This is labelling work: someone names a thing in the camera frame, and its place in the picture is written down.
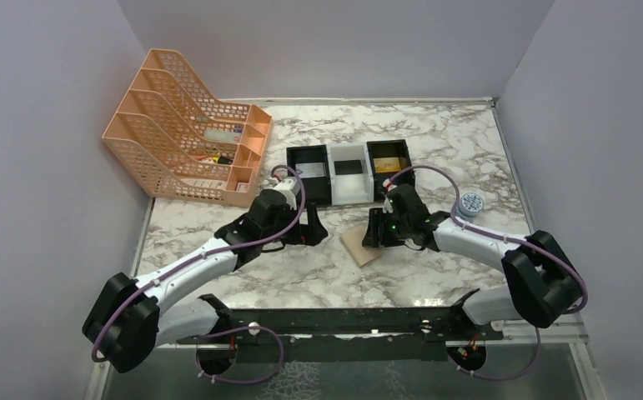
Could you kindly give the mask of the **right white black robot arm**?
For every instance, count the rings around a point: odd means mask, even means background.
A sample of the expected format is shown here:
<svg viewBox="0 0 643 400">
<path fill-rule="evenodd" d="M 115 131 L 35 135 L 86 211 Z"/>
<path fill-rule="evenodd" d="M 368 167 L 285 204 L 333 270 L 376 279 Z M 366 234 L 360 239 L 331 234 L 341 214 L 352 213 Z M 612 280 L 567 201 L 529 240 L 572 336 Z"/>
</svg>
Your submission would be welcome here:
<svg viewBox="0 0 643 400">
<path fill-rule="evenodd" d="M 511 237 L 448 212 L 431 212 L 414 187 L 403 184 L 387 192 L 383 206 L 369 210 L 362 245 L 391 248 L 411 242 L 420 250 L 458 254 L 504 275 L 504 286 L 470 292 L 452 305 L 449 328 L 461 339 L 499 320 L 548 328 L 585 297 L 580 276 L 549 233 Z"/>
</svg>

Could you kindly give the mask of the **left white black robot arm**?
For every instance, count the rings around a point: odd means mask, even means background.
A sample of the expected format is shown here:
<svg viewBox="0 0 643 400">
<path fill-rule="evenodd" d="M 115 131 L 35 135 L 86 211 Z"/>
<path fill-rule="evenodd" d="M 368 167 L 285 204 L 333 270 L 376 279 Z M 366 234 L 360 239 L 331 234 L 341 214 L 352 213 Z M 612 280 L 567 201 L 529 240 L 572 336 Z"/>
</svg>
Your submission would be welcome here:
<svg viewBox="0 0 643 400">
<path fill-rule="evenodd" d="M 107 280 L 82 327 L 93 345 L 92 359 L 126 373 L 156 347 L 180 338 L 223 340 L 230 321 L 222 314 L 221 302 L 178 302 L 252 262 L 269 243 L 316 246 L 327 236 L 316 204 L 301 190 L 283 184 L 262 190 L 247 212 L 217 229 L 190 254 L 148 274 L 129 277 L 119 272 Z"/>
</svg>

